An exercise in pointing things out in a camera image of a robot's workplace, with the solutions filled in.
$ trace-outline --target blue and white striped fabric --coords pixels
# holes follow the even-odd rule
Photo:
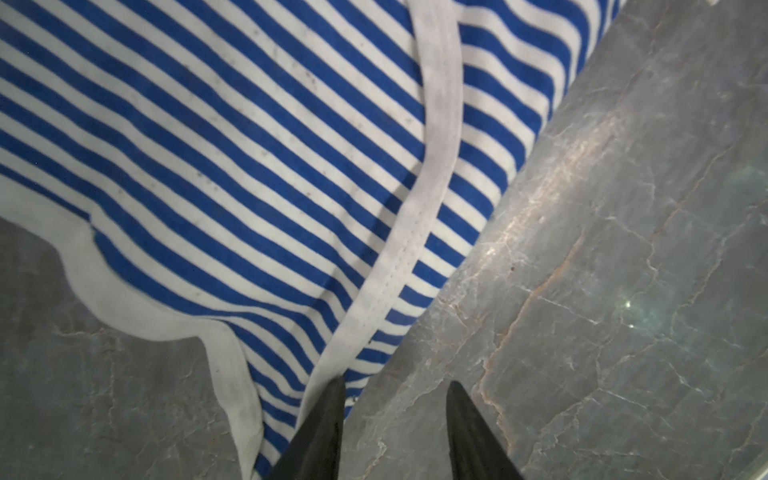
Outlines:
[[[348,411],[469,253],[623,2],[452,3],[458,163],[419,261],[346,372]],[[105,322],[197,335],[171,331],[174,318],[237,338],[206,343],[214,386],[233,433],[259,432],[235,435],[244,478],[265,476],[424,158],[408,7],[2,0],[0,22],[0,214],[59,249]],[[229,353],[243,368],[219,368]]]

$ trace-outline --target gray surface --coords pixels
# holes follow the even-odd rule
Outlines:
[[[450,379],[540,478],[768,449],[768,2],[636,0],[346,424],[342,478],[450,476]],[[0,223],[0,478],[237,478],[202,345],[96,320]]]

